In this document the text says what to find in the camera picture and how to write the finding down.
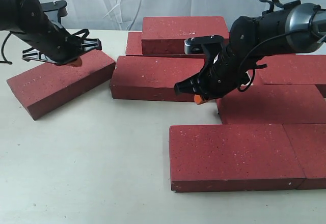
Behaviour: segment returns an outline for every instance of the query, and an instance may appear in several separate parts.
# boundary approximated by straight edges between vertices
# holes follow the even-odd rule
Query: red brick
[[[314,85],[252,86],[217,103],[223,124],[326,123],[326,102]]]
[[[282,125],[172,126],[172,190],[288,190],[305,175]]]
[[[44,63],[7,80],[34,120],[111,78],[115,61],[104,52],[93,50],[80,58],[81,67]]]
[[[115,99],[193,102],[190,94],[175,95],[175,83],[198,73],[203,59],[120,56],[110,82]]]
[[[142,51],[142,33],[129,32],[126,48],[126,56],[146,56],[146,57],[166,57],[166,58],[192,58],[203,59],[203,54],[143,54]]]
[[[326,124],[284,125],[306,175],[298,189],[326,188]]]
[[[326,55],[276,55],[263,62],[268,67],[256,71],[255,85],[317,85],[326,97]]]
[[[223,17],[146,17],[143,19],[143,54],[184,54],[184,40],[220,35],[229,38]]]

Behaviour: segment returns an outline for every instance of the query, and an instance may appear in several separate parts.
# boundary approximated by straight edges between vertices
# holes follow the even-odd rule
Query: brick
[[[298,189],[326,188],[326,124],[284,125],[306,175]]]
[[[305,179],[282,125],[171,126],[171,189],[289,190]]]
[[[126,47],[126,56],[166,57],[166,58],[192,58],[204,59],[203,54],[143,54],[142,33],[129,32]]]
[[[191,37],[220,35],[229,38],[223,17],[145,17],[143,54],[184,54],[184,40]]]
[[[7,80],[34,120],[109,80],[115,61],[99,50],[80,57],[81,67],[44,63]]]
[[[326,97],[326,55],[265,57],[266,69],[257,70],[254,85],[317,85]]]
[[[314,85],[252,86],[217,104],[223,124],[326,123],[326,102]]]
[[[203,59],[120,56],[110,82],[114,99],[193,102],[190,94],[175,95],[175,83],[198,73]]]

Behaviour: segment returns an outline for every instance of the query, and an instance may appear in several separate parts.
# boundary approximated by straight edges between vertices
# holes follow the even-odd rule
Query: table surface
[[[90,36],[116,60],[127,35]],[[215,103],[113,100],[106,82],[33,121],[6,84],[39,65],[25,48],[11,37],[0,65],[1,223],[324,223],[326,190],[170,191],[169,126],[220,124]]]

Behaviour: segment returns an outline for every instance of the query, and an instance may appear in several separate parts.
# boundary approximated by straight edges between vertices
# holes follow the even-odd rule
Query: black robotic arm
[[[67,15],[66,1],[41,4],[38,0],[0,0],[0,31],[9,31],[2,45],[4,61],[12,64],[4,55],[4,46],[10,35],[31,46],[22,52],[25,61],[41,61],[66,65],[93,49],[101,50],[99,39],[89,39],[88,29],[70,34],[62,25],[61,17]]]
[[[269,10],[255,18],[239,17],[232,24],[229,42],[218,35],[185,40],[185,53],[204,53],[206,59],[199,73],[175,84],[176,94],[194,94],[201,104],[234,89],[244,92],[255,70],[267,67],[256,64],[265,56],[311,53],[326,41],[326,10],[320,5],[259,1],[269,3]],[[274,11],[275,6],[281,10]],[[251,79],[249,70],[253,70]]]

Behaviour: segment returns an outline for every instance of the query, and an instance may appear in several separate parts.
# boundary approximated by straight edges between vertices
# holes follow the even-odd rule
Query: white table
[[[127,32],[91,36],[124,55]],[[33,121],[6,84],[39,65],[27,47],[11,37],[0,65],[0,223],[325,223],[326,190],[170,191],[169,126],[220,124],[215,103],[113,100],[105,83]]]

